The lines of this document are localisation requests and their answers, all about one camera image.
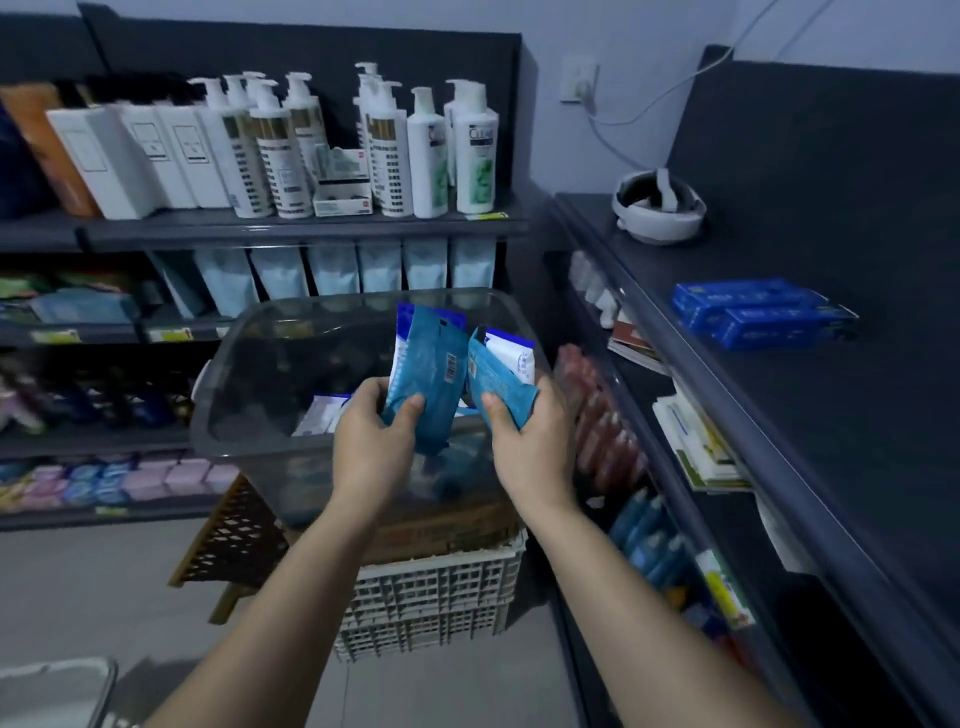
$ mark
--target left hand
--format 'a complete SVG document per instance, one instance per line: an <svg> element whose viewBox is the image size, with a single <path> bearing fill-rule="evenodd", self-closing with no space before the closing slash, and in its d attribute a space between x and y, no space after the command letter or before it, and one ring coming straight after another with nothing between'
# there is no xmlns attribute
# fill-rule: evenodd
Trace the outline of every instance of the left hand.
<svg viewBox="0 0 960 728"><path fill-rule="evenodd" d="M387 396L386 377L366 379L357 388L333 435L332 503L369 517L383 513L410 476L414 430L423 411L423 395L403 403L387 427L379 409Z"/></svg>

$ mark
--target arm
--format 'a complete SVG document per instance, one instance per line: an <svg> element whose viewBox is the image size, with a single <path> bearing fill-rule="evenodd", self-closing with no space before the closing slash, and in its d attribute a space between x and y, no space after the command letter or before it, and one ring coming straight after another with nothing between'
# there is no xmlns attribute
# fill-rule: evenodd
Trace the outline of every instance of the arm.
<svg viewBox="0 0 960 728"><path fill-rule="evenodd" d="M746 670L689 626L578 508L563 401L547 377L518 432L483 396L497 475L537 536L626 726L799 726Z"/></svg>
<svg viewBox="0 0 960 728"><path fill-rule="evenodd" d="M386 386L368 379L357 389L337 426L324 512L147 728L306 722L376 520L410 472L423 397L407 400L386 427L377 415Z"/></svg>

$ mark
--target hand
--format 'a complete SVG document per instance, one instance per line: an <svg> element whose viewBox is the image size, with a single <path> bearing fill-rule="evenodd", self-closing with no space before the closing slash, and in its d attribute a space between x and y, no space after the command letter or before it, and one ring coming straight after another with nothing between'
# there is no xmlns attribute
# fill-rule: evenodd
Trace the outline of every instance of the hand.
<svg viewBox="0 0 960 728"><path fill-rule="evenodd" d="M493 430L493 464L517 512L527 522L553 506L576 509L573 496L572 427L564 399L540 373L534 411L517 431L507 405L492 392L482 396Z"/></svg>
<svg viewBox="0 0 960 728"><path fill-rule="evenodd" d="M378 411L387 396L386 377L366 379L357 388L333 435L333 496L370 518L383 513L410 476L414 430L423 411L423 395L403 403L387 427Z"/></svg>

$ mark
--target electrical outlet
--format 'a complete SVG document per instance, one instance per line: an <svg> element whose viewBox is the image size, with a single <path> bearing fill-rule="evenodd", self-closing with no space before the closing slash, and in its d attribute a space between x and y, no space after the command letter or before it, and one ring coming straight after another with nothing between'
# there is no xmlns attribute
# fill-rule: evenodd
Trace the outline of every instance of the electrical outlet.
<svg viewBox="0 0 960 728"><path fill-rule="evenodd" d="M564 56L560 75L560 100L580 104L593 95L597 83L597 60L593 56Z"/></svg>

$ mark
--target white plastic crate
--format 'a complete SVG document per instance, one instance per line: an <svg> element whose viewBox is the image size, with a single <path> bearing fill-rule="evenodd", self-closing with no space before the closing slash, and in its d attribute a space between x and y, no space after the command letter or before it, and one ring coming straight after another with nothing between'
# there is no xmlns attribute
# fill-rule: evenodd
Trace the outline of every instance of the white plastic crate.
<svg viewBox="0 0 960 728"><path fill-rule="evenodd" d="M355 662L361 657L409 652L421 647L496 635L507 626L510 603L435 614L387 624L342 629L334 643L337 657Z"/></svg>
<svg viewBox="0 0 960 728"><path fill-rule="evenodd" d="M527 533L498 548L364 567L344 613L346 630L513 601Z"/></svg>

